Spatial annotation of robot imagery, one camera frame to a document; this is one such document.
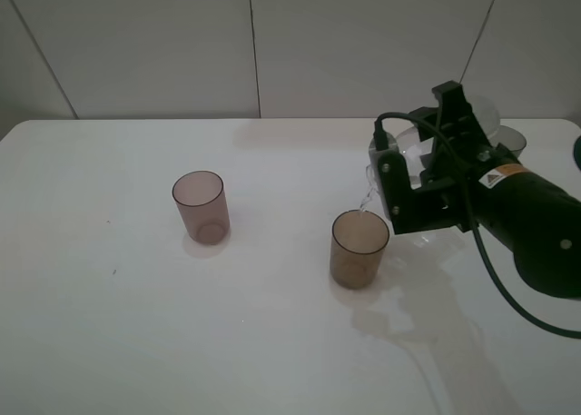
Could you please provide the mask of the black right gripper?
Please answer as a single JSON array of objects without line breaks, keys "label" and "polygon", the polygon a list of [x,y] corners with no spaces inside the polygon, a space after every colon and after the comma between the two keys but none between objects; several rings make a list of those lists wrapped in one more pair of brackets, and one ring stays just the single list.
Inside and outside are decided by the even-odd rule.
[{"label": "black right gripper", "polygon": [[[461,84],[448,81],[432,89],[438,101],[431,170],[447,170],[419,188],[410,184],[404,157],[396,150],[373,154],[379,196],[395,234],[457,226],[462,232],[482,225],[492,234],[520,231],[517,198],[506,169],[518,159],[501,146],[494,150],[466,99]],[[468,170],[462,175],[457,170]]]}]

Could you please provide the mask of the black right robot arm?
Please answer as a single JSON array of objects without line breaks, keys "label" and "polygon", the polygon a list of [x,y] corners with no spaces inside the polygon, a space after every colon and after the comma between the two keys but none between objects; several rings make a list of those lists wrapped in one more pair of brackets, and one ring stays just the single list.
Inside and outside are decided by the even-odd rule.
[{"label": "black right robot arm", "polygon": [[[523,166],[505,145],[491,144],[461,84],[433,88],[436,107],[408,114],[384,113],[374,123],[369,158],[384,210],[397,234],[475,221],[513,253],[517,272],[535,291],[562,299],[580,297],[580,202]],[[411,122],[422,142],[420,185],[413,187],[407,162],[387,119]]]}]

